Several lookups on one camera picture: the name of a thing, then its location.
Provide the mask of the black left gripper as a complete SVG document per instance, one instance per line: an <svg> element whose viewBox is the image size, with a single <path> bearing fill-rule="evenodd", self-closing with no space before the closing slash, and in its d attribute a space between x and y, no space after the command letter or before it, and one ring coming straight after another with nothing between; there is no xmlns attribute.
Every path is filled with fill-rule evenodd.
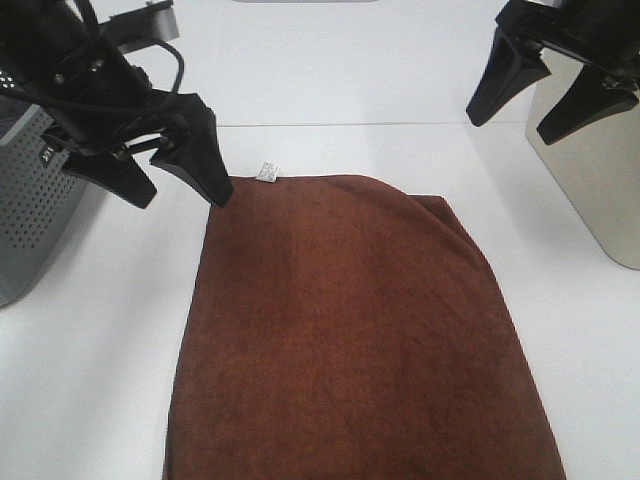
<svg viewBox="0 0 640 480"><path fill-rule="evenodd" d="M219 148L216 116L197 94L179 91L185 63L170 45L173 4L145 6L99 22L88 1L4 1L1 65L14 86L2 95L42 107L54 120L43 138L69 156L63 171L144 209L157 190L132 157L173 174L215 207L234 188ZM160 47L177 61L170 90L153 87L126 54Z"/></svg>

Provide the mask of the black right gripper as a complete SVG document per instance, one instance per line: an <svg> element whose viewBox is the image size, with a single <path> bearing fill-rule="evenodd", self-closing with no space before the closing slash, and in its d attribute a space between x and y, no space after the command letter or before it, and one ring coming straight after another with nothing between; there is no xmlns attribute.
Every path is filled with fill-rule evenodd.
<svg viewBox="0 0 640 480"><path fill-rule="evenodd" d="M466 107L474 126L551 72L542 46L585 64L537 126L545 145L638 105L639 3L562 1L556 6L509 1L495 18L489 58Z"/></svg>

